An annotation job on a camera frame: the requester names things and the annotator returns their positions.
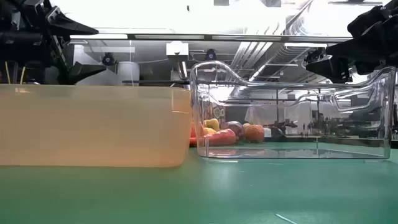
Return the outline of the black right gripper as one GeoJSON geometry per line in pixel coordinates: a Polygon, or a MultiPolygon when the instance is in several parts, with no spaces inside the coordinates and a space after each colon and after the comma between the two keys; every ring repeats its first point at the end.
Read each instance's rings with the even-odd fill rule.
{"type": "Polygon", "coordinates": [[[332,83],[348,83],[351,75],[347,60],[360,75],[381,67],[398,67],[398,18],[391,18],[396,14],[398,2],[389,2],[358,15],[347,25],[355,38],[327,48],[332,56],[308,62],[306,70],[332,83]]]}

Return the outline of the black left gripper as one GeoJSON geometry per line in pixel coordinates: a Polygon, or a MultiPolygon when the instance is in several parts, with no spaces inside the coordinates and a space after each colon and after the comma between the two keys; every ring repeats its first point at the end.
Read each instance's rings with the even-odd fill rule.
{"type": "Polygon", "coordinates": [[[50,0],[0,0],[0,83],[76,84],[106,70],[65,56],[70,35],[99,31],[67,17],[50,0]]]}

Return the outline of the orange translucent plastic bin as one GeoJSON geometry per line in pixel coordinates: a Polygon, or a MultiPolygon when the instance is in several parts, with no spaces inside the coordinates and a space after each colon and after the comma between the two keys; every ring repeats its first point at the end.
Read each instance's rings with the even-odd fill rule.
{"type": "Polygon", "coordinates": [[[175,167],[191,120],[182,88],[0,85],[0,166],[175,167]]]}

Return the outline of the small orange fruit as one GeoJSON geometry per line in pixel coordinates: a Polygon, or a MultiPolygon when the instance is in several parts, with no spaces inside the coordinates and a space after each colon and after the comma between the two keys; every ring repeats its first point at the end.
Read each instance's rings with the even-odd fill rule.
{"type": "Polygon", "coordinates": [[[260,143],[264,140],[264,128],[259,124],[249,124],[243,125],[244,136],[248,142],[260,143]]]}

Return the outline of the dark purple-red fruit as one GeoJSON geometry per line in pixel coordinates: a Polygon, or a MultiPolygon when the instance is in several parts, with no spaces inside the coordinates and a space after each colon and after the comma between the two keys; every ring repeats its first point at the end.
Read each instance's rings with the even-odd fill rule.
{"type": "Polygon", "coordinates": [[[240,139],[240,140],[244,139],[244,135],[245,135],[245,133],[244,133],[244,127],[243,127],[243,125],[242,125],[240,122],[238,122],[238,121],[228,121],[228,122],[225,122],[225,123],[223,123],[223,124],[221,125],[221,129],[231,129],[231,130],[235,133],[235,135],[236,135],[236,137],[237,137],[238,139],[240,139]]]}

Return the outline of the red pepper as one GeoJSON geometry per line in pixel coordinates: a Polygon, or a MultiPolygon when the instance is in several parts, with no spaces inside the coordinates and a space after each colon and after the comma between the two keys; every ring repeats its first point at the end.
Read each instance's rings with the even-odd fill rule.
{"type": "Polygon", "coordinates": [[[237,141],[235,132],[232,129],[223,129],[212,134],[204,135],[210,146],[229,146],[237,141]]]}

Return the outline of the white cylinder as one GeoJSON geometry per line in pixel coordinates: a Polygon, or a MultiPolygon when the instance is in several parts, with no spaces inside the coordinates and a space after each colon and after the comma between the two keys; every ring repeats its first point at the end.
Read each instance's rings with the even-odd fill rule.
{"type": "Polygon", "coordinates": [[[116,74],[120,85],[136,85],[133,81],[139,81],[139,64],[136,62],[119,62],[116,74]]]}

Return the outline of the clear plastic bin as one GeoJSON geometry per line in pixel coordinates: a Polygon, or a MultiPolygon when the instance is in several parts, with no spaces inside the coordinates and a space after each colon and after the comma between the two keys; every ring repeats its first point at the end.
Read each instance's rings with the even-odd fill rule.
{"type": "Polygon", "coordinates": [[[253,82],[227,64],[203,62],[190,71],[197,152],[217,159],[387,159],[397,124],[396,69],[358,84],[253,82]],[[204,120],[264,128],[263,142],[245,137],[210,146],[204,120]]]}

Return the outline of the silver ceiling ducts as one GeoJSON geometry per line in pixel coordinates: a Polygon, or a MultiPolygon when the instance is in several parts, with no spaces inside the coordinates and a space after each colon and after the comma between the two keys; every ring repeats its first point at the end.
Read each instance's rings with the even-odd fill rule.
{"type": "MultiPolygon", "coordinates": [[[[244,29],[248,35],[305,35],[302,19],[281,19],[268,24],[250,25],[244,29]]],[[[227,61],[238,75],[252,81],[271,81],[282,77],[287,68],[297,70],[312,48],[305,43],[241,42],[234,57],[227,61]]]]}

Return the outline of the white ceiling box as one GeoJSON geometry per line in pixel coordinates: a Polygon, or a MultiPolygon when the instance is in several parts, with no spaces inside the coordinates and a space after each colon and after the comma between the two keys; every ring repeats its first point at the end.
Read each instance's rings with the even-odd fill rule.
{"type": "Polygon", "coordinates": [[[166,43],[167,56],[184,56],[189,54],[188,43],[181,41],[172,41],[166,43]]]}

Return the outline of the green table mat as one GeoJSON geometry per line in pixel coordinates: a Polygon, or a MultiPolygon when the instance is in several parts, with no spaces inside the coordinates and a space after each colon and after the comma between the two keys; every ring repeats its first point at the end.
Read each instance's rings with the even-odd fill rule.
{"type": "Polygon", "coordinates": [[[0,167],[0,224],[398,224],[398,150],[377,160],[173,168],[0,167]]]}

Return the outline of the metal frame beam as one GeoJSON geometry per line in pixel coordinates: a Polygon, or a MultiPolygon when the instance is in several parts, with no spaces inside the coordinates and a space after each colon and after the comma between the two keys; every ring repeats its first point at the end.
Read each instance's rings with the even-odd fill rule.
{"type": "Polygon", "coordinates": [[[238,34],[96,34],[72,35],[72,39],[103,40],[186,40],[226,42],[296,42],[296,43],[340,43],[350,37],[295,36],[295,35],[238,35],[238,34]]]}

